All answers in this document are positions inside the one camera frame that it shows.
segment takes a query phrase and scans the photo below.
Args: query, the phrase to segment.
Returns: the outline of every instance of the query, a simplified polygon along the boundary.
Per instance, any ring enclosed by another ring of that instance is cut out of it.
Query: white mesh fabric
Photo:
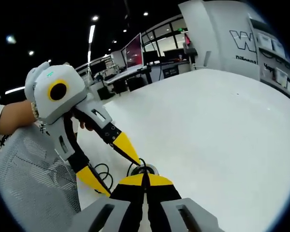
[[[0,193],[30,232],[66,231],[80,212],[75,173],[36,126],[18,129],[3,147]]]

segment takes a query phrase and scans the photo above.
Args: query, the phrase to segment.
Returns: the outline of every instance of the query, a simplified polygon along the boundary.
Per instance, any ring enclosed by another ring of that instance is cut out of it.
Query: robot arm
[[[87,185],[110,195],[110,190],[90,167],[89,159],[76,142],[70,120],[72,116],[90,125],[105,143],[140,165],[127,136],[111,123],[112,119],[102,104],[88,101],[85,84],[72,66],[49,66],[45,62],[32,69],[27,76],[25,94],[35,103],[39,119],[46,123],[56,152],[63,160],[69,161],[76,175]]]

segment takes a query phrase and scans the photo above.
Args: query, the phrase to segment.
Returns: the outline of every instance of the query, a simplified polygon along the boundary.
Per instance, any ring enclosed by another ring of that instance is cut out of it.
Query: person's arm
[[[4,106],[0,115],[0,134],[12,134],[19,127],[28,126],[35,121],[30,101],[8,104]]]

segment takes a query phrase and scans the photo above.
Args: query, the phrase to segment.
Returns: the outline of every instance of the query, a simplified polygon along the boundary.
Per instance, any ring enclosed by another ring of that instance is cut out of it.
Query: red monitor screen
[[[125,51],[127,68],[143,64],[140,34],[126,46]]]

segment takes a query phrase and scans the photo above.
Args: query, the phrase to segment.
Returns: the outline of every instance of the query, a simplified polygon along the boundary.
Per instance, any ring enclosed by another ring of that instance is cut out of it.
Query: glass wall
[[[173,36],[162,38],[157,41],[160,49],[160,54],[163,57],[165,51],[176,49],[176,44]]]
[[[143,33],[142,40],[145,51],[157,51],[159,56],[165,56],[164,52],[183,48],[184,35],[181,29],[186,29],[185,21],[182,17],[178,17],[159,27]]]

